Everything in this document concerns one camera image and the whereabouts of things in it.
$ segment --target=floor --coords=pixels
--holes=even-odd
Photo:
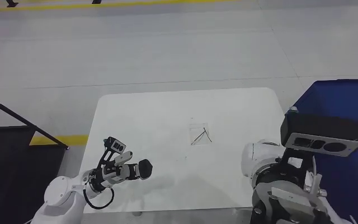
[[[15,11],[0,27],[0,102],[55,136],[88,134],[106,94],[269,87],[287,110],[316,80],[358,78],[352,0]],[[83,152],[60,173],[76,176]]]

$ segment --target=table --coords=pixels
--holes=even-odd
[[[115,185],[115,199],[85,213],[250,207],[252,188],[241,173],[244,145],[280,141],[284,114],[273,90],[150,92],[100,98],[81,171],[97,166],[103,139],[113,136],[133,152],[130,163],[147,158],[152,176]],[[205,128],[208,137],[192,145]],[[111,198],[109,190],[92,200]]]

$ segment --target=robotic hand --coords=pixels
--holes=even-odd
[[[335,213],[327,192],[319,188],[322,175],[317,174],[314,153],[348,156],[358,148],[356,127],[351,120],[293,110],[281,126],[281,144],[247,144],[241,168],[253,187],[250,224],[350,223]]]
[[[32,224],[78,224],[86,204],[94,209],[103,209],[112,203],[114,184],[150,177],[153,166],[148,160],[125,164],[133,156],[131,151],[123,153],[126,145],[112,137],[103,141],[106,151],[97,168],[85,171],[73,179],[59,176],[49,184],[44,195],[45,203],[36,212]],[[114,153],[119,155],[110,161]],[[106,188],[112,192],[111,200],[105,206],[94,206],[89,199],[101,194]]]

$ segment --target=black pole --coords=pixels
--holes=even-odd
[[[41,128],[37,127],[35,124],[32,124],[31,122],[29,122],[28,120],[26,120],[25,118],[23,118],[22,116],[16,114],[14,111],[10,110],[9,108],[7,108],[6,106],[0,104],[0,110],[4,111],[5,113],[7,113],[8,115],[16,118],[17,120],[23,122],[24,124],[35,128],[35,130],[39,133],[41,133],[43,136],[48,137],[49,139],[51,139],[52,141],[56,142],[57,144],[68,148],[67,145],[65,145],[64,143],[60,142],[59,140],[57,140],[56,138],[54,138],[53,136],[51,136],[49,133],[47,133],[46,131],[42,130]]]

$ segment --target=blue panel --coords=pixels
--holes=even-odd
[[[317,81],[295,103],[300,113],[358,120],[358,80]],[[358,220],[358,151],[349,157],[316,154],[321,188],[339,216]]]

